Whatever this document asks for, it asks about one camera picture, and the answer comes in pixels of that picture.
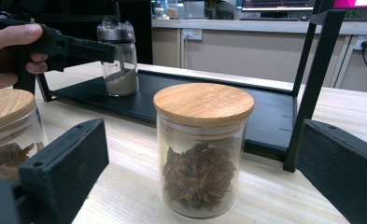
white powder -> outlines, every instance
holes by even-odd
[[[125,96],[139,90],[135,70],[124,69],[105,78],[107,92],[113,96]]]

black shelf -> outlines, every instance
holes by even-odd
[[[262,87],[148,71],[139,71],[138,78],[139,92],[127,97],[109,96],[102,77],[50,91],[49,94],[75,102],[84,108],[155,125],[157,112],[153,105],[153,97],[164,88],[190,82],[234,86],[246,91],[255,100],[255,109],[247,120],[245,152],[259,154],[258,151],[264,151],[270,156],[274,155],[272,159],[281,161],[286,157],[296,116],[296,97],[283,91]]]

wooden lid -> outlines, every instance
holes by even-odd
[[[0,90],[0,127],[27,115],[35,108],[35,97],[29,91]]]
[[[219,126],[246,119],[253,98],[237,88],[191,83],[163,89],[154,96],[156,110],[173,122],[192,126]]]

jar contents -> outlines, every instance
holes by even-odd
[[[167,199],[195,208],[219,205],[237,170],[230,157],[228,150],[207,143],[181,154],[169,147],[162,169]]]
[[[121,69],[106,76],[105,83],[110,95],[129,95],[137,90],[137,72],[131,69]]]
[[[43,143],[33,143],[22,149],[17,143],[9,143],[0,146],[0,179],[8,180],[11,184],[19,180],[18,166],[29,160],[32,150],[36,154],[43,149]]]

computer monitor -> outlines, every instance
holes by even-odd
[[[242,11],[312,11],[315,0],[243,0]]]

